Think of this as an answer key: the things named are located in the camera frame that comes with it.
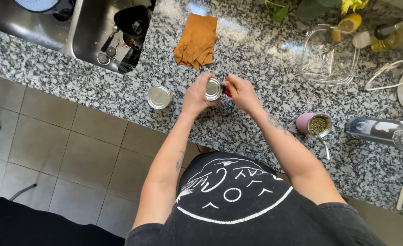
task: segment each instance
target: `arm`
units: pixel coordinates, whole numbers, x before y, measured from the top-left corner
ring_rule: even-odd
[[[182,113],[151,164],[142,187],[133,228],[147,223],[165,223],[176,199],[177,178],[182,166],[189,132],[196,117],[219,99],[206,99],[206,84],[213,74],[202,74],[188,88]]]
[[[235,104],[259,126],[265,141],[299,193],[316,204],[345,203],[317,158],[262,108],[250,81],[229,74],[225,86],[230,90]]]

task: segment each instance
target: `tiled floor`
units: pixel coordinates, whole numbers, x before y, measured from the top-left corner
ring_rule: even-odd
[[[0,196],[125,237],[166,134],[0,78]],[[188,147],[183,167],[199,154]],[[388,245],[403,245],[403,215],[351,199]]]

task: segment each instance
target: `lemon half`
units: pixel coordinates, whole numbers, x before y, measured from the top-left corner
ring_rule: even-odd
[[[360,14],[348,14],[340,21],[340,23],[338,23],[338,26],[344,33],[352,33],[358,29],[361,22],[362,17]],[[341,31],[336,28],[332,29],[331,37],[333,40],[340,42]]]

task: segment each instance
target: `orange cloth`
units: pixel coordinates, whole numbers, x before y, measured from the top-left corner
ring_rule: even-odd
[[[212,16],[201,16],[190,13],[186,21],[182,36],[174,49],[174,58],[177,64],[193,66],[195,70],[200,65],[214,63],[214,44],[218,37],[217,19]]]

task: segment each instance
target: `tattoo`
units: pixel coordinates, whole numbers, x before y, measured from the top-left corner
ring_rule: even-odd
[[[291,132],[287,131],[271,114],[268,114],[268,123],[274,126],[276,129],[283,130],[286,136],[292,137],[294,138],[294,141],[297,141]]]
[[[176,162],[176,171],[179,171],[180,168],[182,167],[182,163],[183,163],[183,157],[185,156],[185,152],[184,151],[179,151],[179,153],[182,153],[182,156],[177,160]]]

